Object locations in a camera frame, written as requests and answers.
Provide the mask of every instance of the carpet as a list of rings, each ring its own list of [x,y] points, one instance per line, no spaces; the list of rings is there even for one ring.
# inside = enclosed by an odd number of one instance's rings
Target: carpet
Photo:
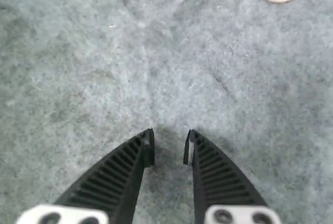
[[[0,0],[0,223],[147,129],[133,223],[194,223],[188,130],[284,223],[333,222],[333,0]]]

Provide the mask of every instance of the ridged plastic surface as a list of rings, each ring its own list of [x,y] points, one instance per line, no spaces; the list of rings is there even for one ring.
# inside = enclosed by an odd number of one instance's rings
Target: ridged plastic surface
[[[110,223],[132,223],[143,171],[154,163],[153,131],[148,129],[97,162],[56,204],[99,209]]]
[[[195,130],[189,132],[186,140],[184,164],[188,164],[189,156],[192,156],[196,224],[203,223],[204,214],[212,205],[266,205],[228,156]]]

